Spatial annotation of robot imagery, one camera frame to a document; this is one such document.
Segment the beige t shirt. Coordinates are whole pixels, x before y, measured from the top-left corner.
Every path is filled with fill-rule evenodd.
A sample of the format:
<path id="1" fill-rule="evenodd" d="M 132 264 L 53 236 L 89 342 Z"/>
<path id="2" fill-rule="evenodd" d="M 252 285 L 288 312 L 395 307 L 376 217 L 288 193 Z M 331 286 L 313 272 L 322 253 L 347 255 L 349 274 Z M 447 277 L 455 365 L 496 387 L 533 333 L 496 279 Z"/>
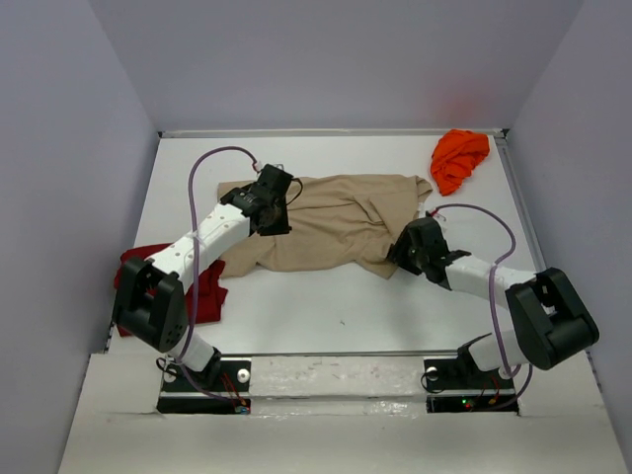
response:
<path id="1" fill-rule="evenodd" d="M 337 175 L 301 182 L 289 189 L 301 193 L 287 207 L 291 231 L 255 234 L 225 252 L 223 277 L 243 277 L 257 267 L 289 273 L 356 263 L 389 279 L 396 271 L 386 260 L 390 246 L 433 192 L 419 176 Z"/>

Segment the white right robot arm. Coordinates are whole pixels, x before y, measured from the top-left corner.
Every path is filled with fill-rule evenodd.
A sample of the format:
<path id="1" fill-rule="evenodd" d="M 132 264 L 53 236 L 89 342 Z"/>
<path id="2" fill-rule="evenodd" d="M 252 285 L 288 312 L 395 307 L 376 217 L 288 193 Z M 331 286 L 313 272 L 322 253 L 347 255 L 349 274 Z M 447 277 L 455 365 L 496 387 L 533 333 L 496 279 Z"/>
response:
<path id="1" fill-rule="evenodd" d="M 509 377 L 525 364 L 549 370 L 599 340 L 593 316 L 563 271 L 518 271 L 450 250 L 430 216 L 404 228 L 387 260 L 446 290 L 489 302 L 493 332 L 459 347 L 450 369 L 464 386 L 480 385 L 494 370 Z"/>

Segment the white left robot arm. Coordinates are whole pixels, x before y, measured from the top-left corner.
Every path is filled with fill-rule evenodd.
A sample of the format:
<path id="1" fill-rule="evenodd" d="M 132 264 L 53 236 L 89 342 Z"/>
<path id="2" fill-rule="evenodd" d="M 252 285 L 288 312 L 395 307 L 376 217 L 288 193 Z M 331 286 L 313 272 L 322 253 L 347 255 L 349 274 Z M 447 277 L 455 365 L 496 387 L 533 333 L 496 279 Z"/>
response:
<path id="1" fill-rule="evenodd" d="M 283 169 L 267 165 L 255 182 L 221 197 L 191 232 L 157 253 L 121 265 L 114 323 L 178 361 L 195 389 L 216 383 L 221 353 L 194 334 L 186 295 L 199 285 L 205 269 L 251 235 L 289 233 L 286 194 L 293 181 Z"/>

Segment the orange t shirt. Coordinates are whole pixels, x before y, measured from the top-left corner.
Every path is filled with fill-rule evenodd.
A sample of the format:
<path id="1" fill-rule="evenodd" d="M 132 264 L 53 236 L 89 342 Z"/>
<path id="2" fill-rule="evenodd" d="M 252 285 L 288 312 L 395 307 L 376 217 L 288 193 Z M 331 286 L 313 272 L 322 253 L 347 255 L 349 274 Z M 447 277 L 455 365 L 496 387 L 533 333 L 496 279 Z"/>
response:
<path id="1" fill-rule="evenodd" d="M 439 193 L 445 197 L 457 192 L 489 153 L 487 135 L 451 129 L 438 141 L 432 154 L 430 171 Z"/>

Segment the dark red t shirt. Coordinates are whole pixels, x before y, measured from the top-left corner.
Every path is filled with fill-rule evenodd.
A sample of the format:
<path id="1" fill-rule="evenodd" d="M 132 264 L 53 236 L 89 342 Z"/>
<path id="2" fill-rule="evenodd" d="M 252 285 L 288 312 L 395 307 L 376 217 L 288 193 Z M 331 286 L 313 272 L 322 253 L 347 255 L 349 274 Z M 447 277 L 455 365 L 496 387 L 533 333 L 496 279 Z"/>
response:
<path id="1" fill-rule="evenodd" d="M 121 269 L 130 258 L 147 259 L 154 253 L 158 253 L 169 247 L 170 243 L 153 244 L 148 246 L 128 249 L 120 255 L 120 266 L 114 279 L 114 288 L 119 288 Z M 214 261 L 204 270 L 198 279 L 198 307 L 197 322 L 201 324 L 219 322 L 221 310 L 225 302 L 228 290 L 219 284 L 219 279 L 225 268 L 225 262 Z"/>

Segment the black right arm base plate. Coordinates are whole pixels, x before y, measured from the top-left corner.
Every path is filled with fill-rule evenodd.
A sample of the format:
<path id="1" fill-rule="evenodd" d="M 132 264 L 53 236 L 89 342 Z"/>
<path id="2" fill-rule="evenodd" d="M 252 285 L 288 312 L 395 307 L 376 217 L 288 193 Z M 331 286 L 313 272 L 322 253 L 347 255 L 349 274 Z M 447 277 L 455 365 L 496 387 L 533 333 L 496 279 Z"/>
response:
<path id="1" fill-rule="evenodd" d="M 429 414 L 518 412 L 513 381 L 501 378 L 496 371 L 478 368 L 471 374 L 459 374 L 453 358 L 425 359 L 420 383 Z"/>

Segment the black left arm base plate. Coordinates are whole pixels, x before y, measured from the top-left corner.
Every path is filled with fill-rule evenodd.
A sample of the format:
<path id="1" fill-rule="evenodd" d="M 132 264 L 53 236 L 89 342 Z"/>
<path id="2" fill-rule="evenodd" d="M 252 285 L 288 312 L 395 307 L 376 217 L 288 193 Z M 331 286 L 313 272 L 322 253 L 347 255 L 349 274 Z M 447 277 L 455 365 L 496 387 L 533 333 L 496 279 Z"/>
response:
<path id="1" fill-rule="evenodd" d="M 249 415 L 252 360 L 229 356 L 222 360 L 210 385 L 197 381 L 197 390 L 182 374 L 181 367 L 167 357 L 156 359 L 162 372 L 157 410 L 171 415 Z"/>

